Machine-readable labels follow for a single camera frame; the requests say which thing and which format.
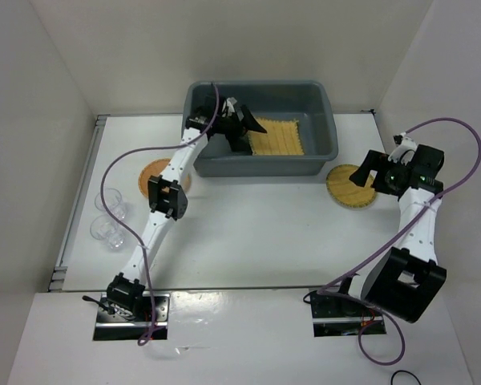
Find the square bamboo mat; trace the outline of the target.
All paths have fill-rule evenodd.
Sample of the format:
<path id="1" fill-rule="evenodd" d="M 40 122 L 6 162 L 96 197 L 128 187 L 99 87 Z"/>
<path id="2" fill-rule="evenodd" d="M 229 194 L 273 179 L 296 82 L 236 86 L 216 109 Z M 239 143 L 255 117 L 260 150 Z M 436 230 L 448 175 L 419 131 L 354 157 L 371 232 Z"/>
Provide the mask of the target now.
<path id="1" fill-rule="evenodd" d="M 297 120 L 271 120 L 257 117 L 266 133 L 248 132 L 249 145 L 255 156 L 303 156 L 304 148 Z"/>

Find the yellow round woven coaster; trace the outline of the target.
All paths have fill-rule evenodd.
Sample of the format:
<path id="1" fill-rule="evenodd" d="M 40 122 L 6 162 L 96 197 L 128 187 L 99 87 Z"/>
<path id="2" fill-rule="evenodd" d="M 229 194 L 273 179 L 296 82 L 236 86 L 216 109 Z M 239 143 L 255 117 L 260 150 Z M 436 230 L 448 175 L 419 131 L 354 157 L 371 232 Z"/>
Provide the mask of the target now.
<path id="1" fill-rule="evenodd" d="M 358 169 L 353 164 L 340 164 L 332 168 L 325 178 L 328 193 L 334 201 L 349 209 L 362 209 L 372 205 L 377 192 L 371 187 L 374 177 L 369 175 L 365 185 L 359 187 L 350 180 Z"/>

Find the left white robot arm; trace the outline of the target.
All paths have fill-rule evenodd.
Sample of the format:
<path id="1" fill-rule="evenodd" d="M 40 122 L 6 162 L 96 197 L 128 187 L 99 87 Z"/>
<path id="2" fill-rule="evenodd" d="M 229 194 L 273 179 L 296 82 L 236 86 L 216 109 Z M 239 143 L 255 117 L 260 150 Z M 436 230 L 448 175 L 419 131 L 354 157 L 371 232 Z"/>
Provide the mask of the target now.
<path id="1" fill-rule="evenodd" d="M 148 222 L 132 256 L 107 287 L 107 302 L 125 320 L 141 318 L 148 312 L 143 299 L 150 287 L 149 269 L 169 229 L 183 217 L 188 198 L 183 183 L 198 155 L 214 135 L 222 135 L 233 151 L 247 152 L 248 132 L 265 134 L 252 112 L 235 98 L 214 93 L 185 120 L 179 144 L 168 165 L 150 176 L 148 187 Z"/>

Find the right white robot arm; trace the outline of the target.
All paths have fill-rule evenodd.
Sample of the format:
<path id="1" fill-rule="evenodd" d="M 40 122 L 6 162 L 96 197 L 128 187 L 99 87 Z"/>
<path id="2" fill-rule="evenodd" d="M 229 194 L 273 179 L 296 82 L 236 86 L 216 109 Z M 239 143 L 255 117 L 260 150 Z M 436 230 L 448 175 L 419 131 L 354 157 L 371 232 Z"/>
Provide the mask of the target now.
<path id="1" fill-rule="evenodd" d="M 426 145 L 401 144 L 391 155 L 368 151 L 350 181 L 365 184 L 372 171 L 371 187 L 377 193 L 398 198 L 399 230 L 404 234 L 391 243 L 382 259 L 367 275 L 361 293 L 348 287 L 335 296 L 344 315 L 355 314 L 363 300 L 398 318 L 414 323 L 422 316 L 447 279 L 447 271 L 435 254 L 435 221 L 444 190 L 436 179 L 444 164 L 444 152 Z"/>

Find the grey plastic bin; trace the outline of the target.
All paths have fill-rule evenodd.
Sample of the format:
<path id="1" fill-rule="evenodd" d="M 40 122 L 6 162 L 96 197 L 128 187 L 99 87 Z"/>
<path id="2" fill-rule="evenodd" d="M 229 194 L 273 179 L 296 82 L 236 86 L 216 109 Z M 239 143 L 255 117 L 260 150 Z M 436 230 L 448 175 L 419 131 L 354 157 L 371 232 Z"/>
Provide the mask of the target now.
<path id="1" fill-rule="evenodd" d="M 311 80 L 200 81 L 184 102 L 183 128 L 209 131 L 194 163 L 202 177 L 314 176 L 338 156 L 325 88 Z"/>

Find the clear plastic cup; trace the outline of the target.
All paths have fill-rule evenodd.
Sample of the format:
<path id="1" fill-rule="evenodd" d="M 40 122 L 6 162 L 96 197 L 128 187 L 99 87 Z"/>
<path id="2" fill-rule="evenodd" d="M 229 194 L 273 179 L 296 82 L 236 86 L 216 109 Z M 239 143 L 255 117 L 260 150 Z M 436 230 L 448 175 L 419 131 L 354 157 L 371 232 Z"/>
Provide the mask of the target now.
<path id="1" fill-rule="evenodd" d="M 107 214 L 96 217 L 90 226 L 91 236 L 113 250 L 121 249 L 125 242 L 123 229 Z"/>
<path id="2" fill-rule="evenodd" d="M 121 192 L 116 188 L 105 188 L 103 190 L 103 198 L 112 215 L 123 221 L 127 216 L 127 205 L 123 200 Z M 107 210 L 103 206 L 100 193 L 95 197 L 95 207 L 100 212 L 107 213 Z"/>

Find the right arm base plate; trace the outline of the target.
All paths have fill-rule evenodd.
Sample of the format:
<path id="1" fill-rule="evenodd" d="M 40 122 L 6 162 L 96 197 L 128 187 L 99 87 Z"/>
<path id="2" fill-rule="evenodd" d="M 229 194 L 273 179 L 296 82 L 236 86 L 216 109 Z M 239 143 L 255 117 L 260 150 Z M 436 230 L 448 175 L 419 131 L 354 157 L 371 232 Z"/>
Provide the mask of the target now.
<path id="1" fill-rule="evenodd" d="M 364 334 L 386 334 L 382 315 L 366 306 L 342 298 L 317 295 L 313 290 L 303 297 L 310 306 L 313 336 L 356 336 L 366 326 Z"/>

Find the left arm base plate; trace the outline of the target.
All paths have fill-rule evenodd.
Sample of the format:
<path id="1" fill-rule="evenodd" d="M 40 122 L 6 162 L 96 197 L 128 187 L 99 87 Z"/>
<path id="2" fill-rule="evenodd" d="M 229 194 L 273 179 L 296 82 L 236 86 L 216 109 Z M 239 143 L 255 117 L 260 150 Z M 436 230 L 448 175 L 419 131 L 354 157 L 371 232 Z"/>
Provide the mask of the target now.
<path id="1" fill-rule="evenodd" d="M 156 293 L 156 328 L 151 340 L 165 340 L 168 336 L 169 293 Z M 143 295 L 142 308 L 138 315 L 124 313 L 113 308 L 107 301 L 106 294 L 99 297 L 93 340 L 107 341 L 135 341 L 149 330 L 152 322 L 151 300 L 148 293 Z"/>

